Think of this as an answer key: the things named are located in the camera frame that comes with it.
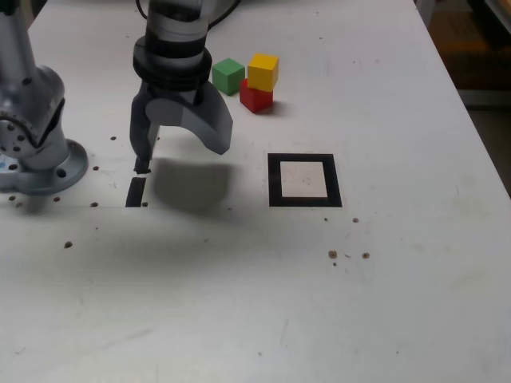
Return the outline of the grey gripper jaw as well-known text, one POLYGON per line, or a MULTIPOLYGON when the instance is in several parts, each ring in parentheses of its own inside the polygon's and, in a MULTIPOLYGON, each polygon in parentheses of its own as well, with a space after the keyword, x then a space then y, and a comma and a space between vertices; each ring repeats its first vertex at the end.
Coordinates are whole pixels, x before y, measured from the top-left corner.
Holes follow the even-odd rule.
POLYGON ((159 132, 159 126, 152 125, 145 111, 153 99, 154 96, 147 88, 140 88, 131 106, 129 138, 138 163, 149 163, 152 160, 159 132))
POLYGON ((230 148, 233 119, 222 94, 213 85, 159 95, 148 102, 145 113, 155 125, 187 129, 218 155, 230 148))

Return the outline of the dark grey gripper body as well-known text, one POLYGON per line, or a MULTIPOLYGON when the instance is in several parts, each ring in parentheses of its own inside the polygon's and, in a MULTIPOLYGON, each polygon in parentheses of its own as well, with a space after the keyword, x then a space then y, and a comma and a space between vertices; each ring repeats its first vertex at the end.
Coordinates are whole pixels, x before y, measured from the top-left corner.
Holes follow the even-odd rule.
POLYGON ((139 103, 145 104, 157 98, 177 101, 181 104, 200 105, 208 81, 196 81, 191 85, 176 85, 156 79, 143 80, 139 89, 139 103))

